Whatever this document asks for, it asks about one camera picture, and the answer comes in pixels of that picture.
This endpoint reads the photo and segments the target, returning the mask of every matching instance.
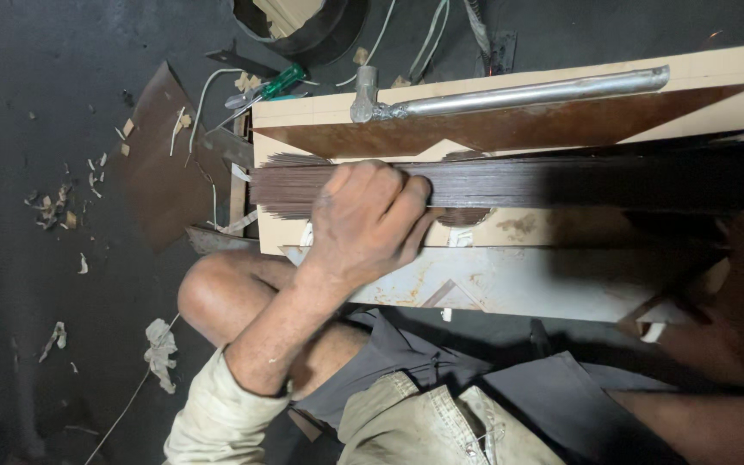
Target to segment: fist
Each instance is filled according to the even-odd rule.
[[[314,245],[301,268],[349,295],[408,264],[443,208],[428,211],[431,187],[377,160],[344,163],[312,210]]]

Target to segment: forearm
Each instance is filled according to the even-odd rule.
[[[276,396],[297,354],[349,292],[303,264],[226,348],[226,363],[237,383],[257,395]]]

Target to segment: dark floor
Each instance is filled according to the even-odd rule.
[[[360,36],[368,49],[389,5],[387,0],[370,2]],[[517,72],[744,45],[744,2],[732,0],[484,4],[491,29],[518,31]],[[395,7],[373,60],[381,87],[408,72],[435,5],[435,0],[408,0]],[[237,36],[244,55],[264,55],[261,46],[248,43],[230,11],[227,0],[0,0],[0,425],[14,450],[41,456],[43,449],[54,449],[37,428],[52,432],[63,406],[81,406],[90,427],[106,432],[146,371],[146,326],[176,314],[178,285],[197,255],[184,239],[153,255],[117,185],[106,179],[102,199],[82,188],[85,161],[116,142],[113,127],[130,115],[122,91],[138,95],[163,60],[196,103],[208,75],[218,68],[203,58],[204,52]],[[471,77],[475,50],[462,4],[453,0],[427,82]],[[313,79],[348,78],[355,69],[350,60],[344,56],[313,69]],[[219,103],[234,92],[233,79],[219,79],[208,95],[207,124],[223,118]],[[79,183],[77,201],[89,198],[94,204],[88,206],[84,227],[43,232],[22,200],[35,189],[54,192],[65,179],[65,162]],[[91,270],[83,276],[76,273],[80,252],[90,257]],[[402,326],[417,331],[422,324],[438,327],[441,331],[427,332],[435,342],[458,344],[475,355],[495,355],[500,352],[496,347],[513,347],[527,337],[525,318],[458,311],[451,323],[444,323],[432,310],[393,312]],[[54,349],[39,365],[36,354],[57,320],[67,325],[68,346]],[[601,349],[610,346],[644,353],[603,324],[550,320],[546,326],[563,334],[562,347],[585,358],[604,359]],[[162,442],[171,421],[185,402],[190,380],[212,353],[184,322],[175,325],[174,333],[180,347],[172,375],[177,394],[166,394],[153,379],[143,386],[103,449],[109,463],[163,461]],[[18,347],[17,372],[12,341]],[[285,417],[272,426],[266,445],[273,464],[311,459],[302,451],[315,449],[325,451],[320,462],[334,462],[339,451],[327,438],[309,444]],[[84,461],[81,455],[70,459]]]

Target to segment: man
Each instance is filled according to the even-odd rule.
[[[299,268],[227,252],[191,269],[180,312],[218,350],[165,443],[172,465],[261,462],[263,431],[290,401],[337,429],[340,463],[744,463],[744,397],[685,396],[567,353],[496,370],[377,312],[334,319],[354,290],[416,257],[441,213],[429,194],[383,162],[342,164]],[[712,316],[744,371],[737,225]]]

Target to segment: fingers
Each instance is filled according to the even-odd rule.
[[[323,193],[326,195],[335,195],[337,191],[343,189],[346,181],[352,175],[352,164],[344,163],[339,165],[332,173],[332,177],[323,185]]]
[[[369,181],[362,199],[363,209],[376,223],[401,193],[403,181],[404,174],[388,165],[380,167]]]
[[[422,176],[409,178],[403,190],[395,198],[392,207],[381,219],[380,231],[382,237],[393,238],[401,243],[419,217],[427,210],[427,197],[429,197],[429,181]]]
[[[427,234],[427,230],[439,216],[444,214],[445,211],[444,208],[430,208],[430,210],[421,216],[421,218],[415,223],[415,227],[413,227],[409,232],[407,239],[403,241],[401,257],[398,259],[399,267],[403,267],[415,260],[415,257],[419,254],[419,247],[421,246],[423,237]]]
[[[330,194],[333,199],[339,199],[342,205],[357,206],[366,195],[366,188],[375,175],[389,165],[380,160],[364,160],[358,163],[343,163],[338,170],[346,166],[349,175],[342,181],[338,190]]]

